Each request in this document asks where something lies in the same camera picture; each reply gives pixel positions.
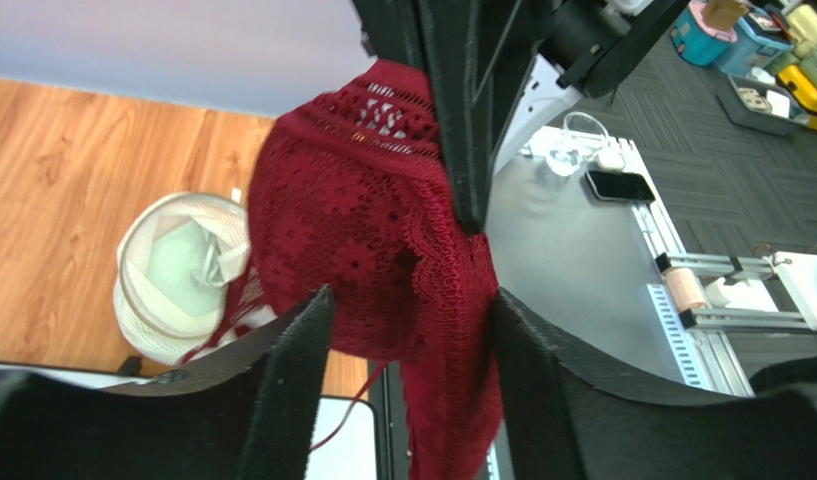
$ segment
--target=gray carpet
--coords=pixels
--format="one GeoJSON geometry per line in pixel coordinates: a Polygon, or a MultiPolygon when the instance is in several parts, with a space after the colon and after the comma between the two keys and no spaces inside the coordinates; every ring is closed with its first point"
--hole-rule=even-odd
{"type": "MultiPolygon", "coordinates": [[[[817,245],[817,132],[778,137],[730,123],[715,97],[717,69],[683,61],[666,35],[609,98],[576,109],[632,139],[690,252],[750,256],[755,245],[804,252],[817,245]]],[[[773,285],[781,306],[787,296],[773,285]]],[[[817,337],[732,335],[751,375],[817,353],[817,337]]]]}

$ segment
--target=white wall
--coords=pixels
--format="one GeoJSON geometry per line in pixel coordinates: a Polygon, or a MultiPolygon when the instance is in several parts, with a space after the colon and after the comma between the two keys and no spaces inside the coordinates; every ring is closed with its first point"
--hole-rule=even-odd
{"type": "Polygon", "coordinates": [[[0,0],[0,77],[276,115],[372,61],[349,0],[0,0]]]}

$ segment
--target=wood plank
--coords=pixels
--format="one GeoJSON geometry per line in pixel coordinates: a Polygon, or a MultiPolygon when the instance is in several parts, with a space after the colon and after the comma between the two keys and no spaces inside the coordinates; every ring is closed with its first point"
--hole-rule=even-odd
{"type": "MultiPolygon", "coordinates": [[[[0,361],[113,371],[135,354],[112,307],[118,242],[166,194],[245,192],[272,124],[0,80],[0,361]]],[[[353,395],[366,364],[332,353],[323,392],[353,395]]]]}

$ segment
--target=red lace fabric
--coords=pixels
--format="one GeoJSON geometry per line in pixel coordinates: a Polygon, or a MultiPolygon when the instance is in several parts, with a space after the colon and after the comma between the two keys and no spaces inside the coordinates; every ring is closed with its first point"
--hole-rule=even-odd
{"type": "Polygon", "coordinates": [[[462,480],[502,417],[497,281],[486,237],[456,223],[431,98],[423,72],[380,60],[279,118],[251,181],[250,262],[279,315],[332,286],[332,347],[400,362],[412,479],[462,480]]]}

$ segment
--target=black phone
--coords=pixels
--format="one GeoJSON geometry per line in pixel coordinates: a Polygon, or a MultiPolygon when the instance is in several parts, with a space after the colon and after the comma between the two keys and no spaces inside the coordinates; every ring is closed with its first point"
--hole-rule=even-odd
{"type": "Polygon", "coordinates": [[[612,202],[645,202],[656,200],[645,177],[638,173],[615,173],[600,170],[586,172],[591,191],[598,200],[612,202]]]}

